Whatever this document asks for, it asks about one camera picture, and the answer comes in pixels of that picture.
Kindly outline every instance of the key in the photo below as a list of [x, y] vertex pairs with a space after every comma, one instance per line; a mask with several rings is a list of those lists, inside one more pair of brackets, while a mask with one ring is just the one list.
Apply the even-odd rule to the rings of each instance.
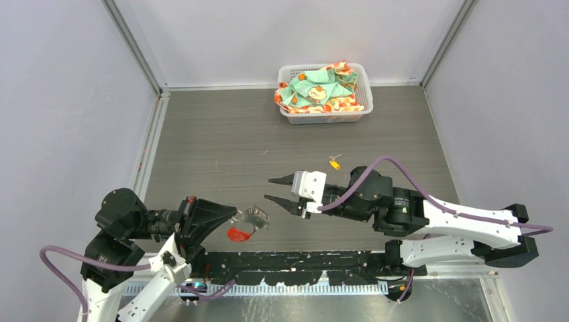
[[342, 156], [342, 155], [338, 154], [337, 156], [329, 156], [328, 157], [328, 163], [330, 163], [332, 168], [335, 168], [336, 170], [339, 170], [341, 168], [340, 164], [336, 162], [336, 158], [339, 158], [340, 156]]

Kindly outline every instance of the white wall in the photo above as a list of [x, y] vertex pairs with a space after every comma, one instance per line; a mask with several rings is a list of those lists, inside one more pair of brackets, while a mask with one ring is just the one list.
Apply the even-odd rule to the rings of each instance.
[[128, 2], [168, 85], [201, 87], [272, 85], [281, 66], [338, 60], [373, 83], [420, 81], [462, 0]]
[[[2, 321], [75, 321], [38, 252], [84, 252], [101, 199], [131, 184], [155, 101], [100, 1], [2, 3]], [[80, 282], [78, 262], [51, 257]]]
[[501, 270], [514, 321], [567, 321], [569, 3], [480, 1], [427, 88], [466, 205], [527, 205], [539, 257]]

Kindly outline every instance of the plastic basket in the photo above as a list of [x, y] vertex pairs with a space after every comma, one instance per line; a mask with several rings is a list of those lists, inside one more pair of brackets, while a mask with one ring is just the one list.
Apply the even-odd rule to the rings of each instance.
[[[329, 64], [307, 64], [307, 65], [289, 65], [284, 66], [278, 71], [278, 82], [289, 83], [298, 74], [307, 70], [319, 70]], [[373, 110], [372, 89], [368, 75], [364, 67], [360, 64], [349, 62], [348, 66], [358, 73], [358, 89], [354, 93], [356, 101], [364, 106], [363, 111], [359, 112], [336, 112], [336, 113], [309, 113], [309, 114], [293, 114], [287, 113], [285, 109], [279, 106], [280, 113], [287, 117], [291, 124], [315, 124], [315, 123], [351, 123], [357, 122], [363, 115]]]

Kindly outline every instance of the cloth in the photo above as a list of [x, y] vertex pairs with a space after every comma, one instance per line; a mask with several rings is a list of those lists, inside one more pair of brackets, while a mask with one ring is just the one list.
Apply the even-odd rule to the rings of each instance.
[[357, 86], [358, 74], [346, 62], [336, 62], [280, 83], [274, 101], [289, 113], [361, 111], [364, 107], [354, 95]]

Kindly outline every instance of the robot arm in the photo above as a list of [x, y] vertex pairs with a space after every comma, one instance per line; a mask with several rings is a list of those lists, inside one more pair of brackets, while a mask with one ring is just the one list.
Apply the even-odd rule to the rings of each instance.
[[[187, 278], [192, 261], [202, 254], [201, 242], [237, 213], [235, 207], [195, 197], [182, 201], [177, 211], [147, 211], [129, 189], [109, 193], [95, 216], [101, 232], [85, 250], [85, 256], [121, 266], [136, 265], [144, 255], [131, 239], [167, 238], [158, 255], [150, 259], [156, 275], [143, 291], [119, 310], [132, 272], [116, 272], [83, 264], [83, 294], [89, 304], [89, 322], [149, 321], [166, 297]], [[80, 313], [78, 321], [83, 321]]]
[[[360, 178], [366, 167], [351, 172], [348, 187], [326, 184], [322, 172], [297, 171], [294, 174], [270, 179], [269, 182], [292, 186], [298, 202], [266, 195], [289, 213], [310, 219], [314, 213], [368, 222], [374, 218], [373, 228], [388, 236], [407, 237], [412, 234], [442, 234], [423, 240], [392, 240], [386, 243], [389, 266], [416, 268], [443, 260], [479, 257], [486, 265], [514, 268], [525, 265], [538, 256], [535, 240], [521, 235], [519, 227], [474, 221], [439, 210], [417, 191], [394, 187], [393, 180], [373, 170], [338, 207], [327, 211], [318, 208], [338, 200]], [[479, 217], [503, 219], [509, 223], [525, 223], [527, 211], [523, 205], [489, 211], [454, 205], [433, 199], [459, 213]]]

